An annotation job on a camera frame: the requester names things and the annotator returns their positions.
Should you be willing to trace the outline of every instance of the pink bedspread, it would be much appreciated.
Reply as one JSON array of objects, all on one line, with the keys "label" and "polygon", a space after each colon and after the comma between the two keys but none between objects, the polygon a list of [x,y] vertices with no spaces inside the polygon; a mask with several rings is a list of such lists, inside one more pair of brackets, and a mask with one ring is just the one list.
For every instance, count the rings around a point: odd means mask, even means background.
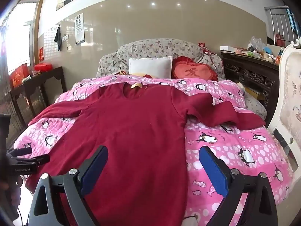
[{"label": "pink bedspread", "polygon": [[[76,83],[70,91],[63,93],[56,102],[84,99],[99,87],[120,82],[168,84],[187,95],[208,92],[212,94],[215,104],[231,101],[237,112],[250,112],[245,109],[243,95],[235,83],[228,80],[214,82],[197,78],[174,80],[148,79],[138,76],[106,76],[85,79]],[[46,154],[75,121],[76,118],[43,118],[24,131],[16,140],[14,148],[31,146],[33,152],[26,157]],[[185,216],[195,216],[198,225],[207,224],[222,200],[222,196],[215,192],[198,158],[199,149],[204,145],[209,146],[228,167],[237,168],[243,174],[257,176],[258,173],[265,172],[271,182],[277,204],[287,197],[288,188],[292,182],[291,167],[281,145],[265,127],[247,131],[228,125],[210,128],[190,118],[185,127],[185,137],[189,174]],[[230,225],[236,225],[245,201],[246,194],[242,196]]]}]

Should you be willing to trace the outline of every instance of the chinese character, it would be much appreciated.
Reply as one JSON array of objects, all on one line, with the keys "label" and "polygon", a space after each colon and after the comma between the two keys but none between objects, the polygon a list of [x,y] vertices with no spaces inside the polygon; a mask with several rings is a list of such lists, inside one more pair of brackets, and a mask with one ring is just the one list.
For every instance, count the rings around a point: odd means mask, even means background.
[{"label": "chinese character", "polygon": [[188,74],[185,75],[185,76],[197,76],[197,77],[199,77],[199,76],[196,74],[197,71],[198,71],[198,70],[197,70],[196,68],[188,69],[188,70],[185,71],[185,72],[188,72]]}]

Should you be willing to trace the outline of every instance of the black towel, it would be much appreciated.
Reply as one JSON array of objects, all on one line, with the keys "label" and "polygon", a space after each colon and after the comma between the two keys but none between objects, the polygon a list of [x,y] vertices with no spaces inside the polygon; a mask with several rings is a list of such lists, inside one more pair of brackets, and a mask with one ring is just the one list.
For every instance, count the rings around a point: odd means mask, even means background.
[{"label": "black towel", "polygon": [[62,36],[61,36],[61,28],[60,28],[60,26],[58,26],[57,34],[55,35],[55,42],[58,43],[58,51],[61,51]]}]

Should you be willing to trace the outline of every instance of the white ornate chair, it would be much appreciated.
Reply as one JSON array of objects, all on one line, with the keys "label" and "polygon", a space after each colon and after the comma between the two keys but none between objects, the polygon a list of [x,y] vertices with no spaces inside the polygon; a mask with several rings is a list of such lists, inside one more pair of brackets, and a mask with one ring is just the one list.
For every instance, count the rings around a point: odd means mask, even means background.
[{"label": "white ornate chair", "polygon": [[277,129],[295,157],[292,189],[301,178],[301,38],[285,48],[279,67],[279,98],[268,130]]}]

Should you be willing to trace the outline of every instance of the wooden side table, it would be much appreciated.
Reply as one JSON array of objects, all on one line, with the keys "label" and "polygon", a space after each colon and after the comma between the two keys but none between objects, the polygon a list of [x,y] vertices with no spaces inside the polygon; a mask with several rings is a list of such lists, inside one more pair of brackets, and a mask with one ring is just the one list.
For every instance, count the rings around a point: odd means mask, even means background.
[{"label": "wooden side table", "polygon": [[279,65],[244,55],[221,52],[226,78],[263,94],[260,101],[267,110],[266,127],[270,124],[279,96]]},{"label": "wooden side table", "polygon": [[27,99],[27,103],[29,105],[31,113],[32,113],[33,117],[35,117],[36,113],[34,111],[32,103],[31,103],[30,96],[32,94],[34,94],[37,87],[40,87],[43,100],[44,100],[46,106],[49,106],[50,104],[49,104],[49,100],[48,100],[48,97],[47,97],[47,94],[46,94],[44,83],[46,82],[46,80],[48,80],[52,77],[54,77],[57,80],[61,80],[63,92],[66,92],[67,88],[66,88],[66,83],[65,83],[63,67],[58,67],[58,68],[54,68],[54,69],[52,69],[50,71],[47,71],[47,72],[42,72],[41,74],[39,74],[35,77],[32,77],[28,81],[24,82],[22,85],[14,88],[10,91],[10,95],[11,95],[11,98],[12,98],[14,108],[15,108],[16,113],[17,113],[17,115],[18,115],[18,117],[19,117],[19,119],[20,119],[23,126],[26,127],[26,123],[25,123],[24,118],[21,114],[20,108],[19,108],[18,103],[17,103],[17,99],[19,98],[21,93],[25,93],[25,98]]}]

